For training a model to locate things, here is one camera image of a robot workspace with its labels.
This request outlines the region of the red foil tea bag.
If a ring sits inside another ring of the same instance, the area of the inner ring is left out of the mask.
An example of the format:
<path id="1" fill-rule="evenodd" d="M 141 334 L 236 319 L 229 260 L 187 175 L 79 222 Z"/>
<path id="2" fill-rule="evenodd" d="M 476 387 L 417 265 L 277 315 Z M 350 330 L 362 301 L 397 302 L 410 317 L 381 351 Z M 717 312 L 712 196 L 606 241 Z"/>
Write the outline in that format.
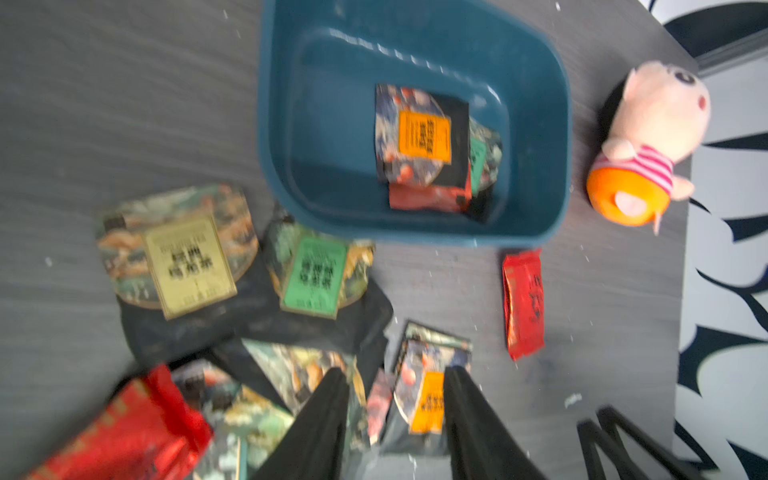
<path id="1" fill-rule="evenodd" d="M 165 365 L 130 380 L 72 441 L 28 479 L 185 479 L 213 430 Z"/>

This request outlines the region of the red long tea sachet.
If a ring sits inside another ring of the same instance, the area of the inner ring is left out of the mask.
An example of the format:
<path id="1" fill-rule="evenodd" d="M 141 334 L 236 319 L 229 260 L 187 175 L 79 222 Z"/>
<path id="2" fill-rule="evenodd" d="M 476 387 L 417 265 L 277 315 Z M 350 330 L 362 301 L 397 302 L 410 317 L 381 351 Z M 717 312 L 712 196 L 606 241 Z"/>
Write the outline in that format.
<path id="1" fill-rule="evenodd" d="M 513 361 L 545 346 L 541 250 L 507 255 L 502 263 L 506 347 Z"/>

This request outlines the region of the yellow label tea bag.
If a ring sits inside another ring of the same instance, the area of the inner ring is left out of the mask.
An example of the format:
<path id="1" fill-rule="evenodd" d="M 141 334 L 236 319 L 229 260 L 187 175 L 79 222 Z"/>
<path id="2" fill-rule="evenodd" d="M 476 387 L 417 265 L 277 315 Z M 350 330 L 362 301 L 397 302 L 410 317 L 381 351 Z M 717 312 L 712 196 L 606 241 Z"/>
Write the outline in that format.
<path id="1" fill-rule="evenodd" d="M 243 190 L 225 183 L 122 202 L 96 242 L 116 296 L 166 320 L 234 297 L 259 251 Z"/>

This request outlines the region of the green label tea bag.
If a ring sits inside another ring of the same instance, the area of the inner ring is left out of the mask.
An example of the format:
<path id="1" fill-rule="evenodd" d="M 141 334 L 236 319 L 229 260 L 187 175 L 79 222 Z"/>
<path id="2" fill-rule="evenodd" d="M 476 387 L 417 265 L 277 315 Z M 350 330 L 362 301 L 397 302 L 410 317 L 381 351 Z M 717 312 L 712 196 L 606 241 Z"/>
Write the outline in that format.
<path id="1" fill-rule="evenodd" d="M 313 230 L 278 211 L 266 230 L 265 264 L 280 308 L 336 319 L 367 291 L 374 243 Z"/>

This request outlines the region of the orange label tea bag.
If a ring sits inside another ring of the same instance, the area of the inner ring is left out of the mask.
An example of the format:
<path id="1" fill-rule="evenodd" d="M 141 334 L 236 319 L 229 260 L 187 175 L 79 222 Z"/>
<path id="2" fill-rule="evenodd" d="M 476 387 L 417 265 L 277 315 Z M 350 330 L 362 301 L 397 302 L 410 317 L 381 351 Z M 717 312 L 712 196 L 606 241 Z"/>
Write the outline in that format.
<path id="1" fill-rule="evenodd" d="M 469 104 L 423 89 L 378 84 L 374 151 L 382 182 L 463 189 L 469 177 Z"/>
<path id="2" fill-rule="evenodd" d="M 471 367 L 470 340 L 410 320 L 394 365 L 392 400 L 380 440 L 387 456 L 448 454 L 443 383 L 449 367 Z"/>

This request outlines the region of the teal plastic storage box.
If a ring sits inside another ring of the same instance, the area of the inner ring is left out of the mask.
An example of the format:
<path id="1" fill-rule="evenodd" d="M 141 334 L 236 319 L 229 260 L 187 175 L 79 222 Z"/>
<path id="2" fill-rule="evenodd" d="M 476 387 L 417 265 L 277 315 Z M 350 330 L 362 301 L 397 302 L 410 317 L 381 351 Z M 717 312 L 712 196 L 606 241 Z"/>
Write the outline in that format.
<path id="1" fill-rule="evenodd" d="M 571 99 L 541 32 L 484 1 L 266 1 L 259 159 L 300 223 L 377 242 L 535 248 L 566 213 Z M 501 135 L 490 215 L 390 208 L 376 175 L 375 88 L 446 94 Z"/>

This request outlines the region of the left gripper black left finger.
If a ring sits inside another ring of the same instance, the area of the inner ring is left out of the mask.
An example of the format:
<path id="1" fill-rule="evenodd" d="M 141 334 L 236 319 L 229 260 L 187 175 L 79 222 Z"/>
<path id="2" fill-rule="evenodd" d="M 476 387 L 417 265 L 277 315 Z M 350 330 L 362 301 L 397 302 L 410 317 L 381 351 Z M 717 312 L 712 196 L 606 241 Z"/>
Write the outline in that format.
<path id="1" fill-rule="evenodd" d="M 349 385 L 335 367 L 323 377 L 255 480 L 338 479 L 342 471 Z"/>

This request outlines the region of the plush doll orange pants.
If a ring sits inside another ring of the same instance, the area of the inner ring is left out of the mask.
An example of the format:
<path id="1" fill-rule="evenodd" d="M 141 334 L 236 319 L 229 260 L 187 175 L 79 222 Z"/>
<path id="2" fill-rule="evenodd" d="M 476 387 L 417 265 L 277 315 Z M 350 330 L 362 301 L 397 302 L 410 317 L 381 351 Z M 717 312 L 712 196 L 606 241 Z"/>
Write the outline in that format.
<path id="1" fill-rule="evenodd" d="M 586 193 L 605 219 L 659 234 L 673 201 L 694 184 L 675 166 L 701 145 L 711 118 L 706 85 L 673 64 L 648 61 L 628 73 L 605 140 L 588 172 Z"/>

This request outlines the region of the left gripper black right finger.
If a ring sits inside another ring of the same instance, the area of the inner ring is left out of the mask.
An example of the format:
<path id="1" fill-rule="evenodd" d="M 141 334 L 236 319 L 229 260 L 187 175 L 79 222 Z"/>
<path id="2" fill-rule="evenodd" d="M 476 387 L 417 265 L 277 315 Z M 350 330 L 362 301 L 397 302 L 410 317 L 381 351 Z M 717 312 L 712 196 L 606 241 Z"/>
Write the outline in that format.
<path id="1" fill-rule="evenodd" d="M 463 367 L 445 371 L 445 433 L 454 479 L 542 479 Z"/>

